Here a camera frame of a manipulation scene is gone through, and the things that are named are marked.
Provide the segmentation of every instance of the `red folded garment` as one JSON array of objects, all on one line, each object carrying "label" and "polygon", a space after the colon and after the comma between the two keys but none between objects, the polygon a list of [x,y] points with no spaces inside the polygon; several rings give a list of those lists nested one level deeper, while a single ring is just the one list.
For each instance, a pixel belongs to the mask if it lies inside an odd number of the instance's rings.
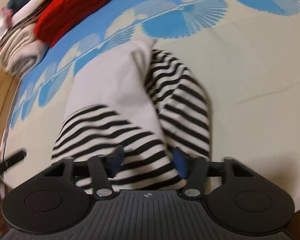
[{"label": "red folded garment", "polygon": [[34,33],[53,47],[72,27],[101,8],[108,0],[53,0],[40,14]]}]

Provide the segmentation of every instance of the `circular cover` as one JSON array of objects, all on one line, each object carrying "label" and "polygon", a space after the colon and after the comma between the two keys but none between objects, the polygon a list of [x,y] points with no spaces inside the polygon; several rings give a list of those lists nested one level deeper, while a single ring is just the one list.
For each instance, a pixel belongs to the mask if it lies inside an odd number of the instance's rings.
[{"label": "circular cover", "polygon": [[40,177],[9,193],[2,211],[11,227],[43,235],[76,224],[89,207],[89,197],[79,187],[59,177]]},{"label": "circular cover", "polygon": [[261,177],[226,182],[207,196],[207,208],[221,225],[246,235],[282,229],[294,214],[290,195]]}]

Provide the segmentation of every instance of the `mattress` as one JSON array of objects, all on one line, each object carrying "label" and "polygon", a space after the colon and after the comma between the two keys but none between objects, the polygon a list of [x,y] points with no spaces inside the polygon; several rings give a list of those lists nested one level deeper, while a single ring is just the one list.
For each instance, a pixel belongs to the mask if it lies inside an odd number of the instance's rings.
[{"label": "mattress", "polygon": [[5,156],[24,147],[28,157],[6,182],[15,187],[50,164],[78,71],[144,36],[157,38],[155,48],[171,51],[205,89],[212,160],[239,159],[300,209],[300,0],[111,0],[22,79]]}]

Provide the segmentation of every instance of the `silver screw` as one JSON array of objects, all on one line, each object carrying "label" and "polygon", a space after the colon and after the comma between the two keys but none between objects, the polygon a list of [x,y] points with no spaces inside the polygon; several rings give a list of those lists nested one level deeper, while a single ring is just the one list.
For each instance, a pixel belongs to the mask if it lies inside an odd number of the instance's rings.
[{"label": "silver screw", "polygon": [[112,194],[112,191],[108,188],[101,188],[97,190],[97,195],[99,197],[109,197]]},{"label": "silver screw", "polygon": [[185,191],[185,194],[188,196],[188,197],[197,197],[201,194],[201,192],[195,188],[190,188],[190,189],[187,189]]}]

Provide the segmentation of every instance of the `crosshair logo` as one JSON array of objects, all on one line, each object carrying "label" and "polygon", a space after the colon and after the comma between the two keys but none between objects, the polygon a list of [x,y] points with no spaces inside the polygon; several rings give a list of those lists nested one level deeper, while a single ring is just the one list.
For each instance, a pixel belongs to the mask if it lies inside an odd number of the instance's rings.
[{"label": "crosshair logo", "polygon": [[153,196],[153,194],[151,194],[150,192],[147,192],[146,194],[144,194],[144,196],[145,196],[146,198],[150,198],[150,197]]}]

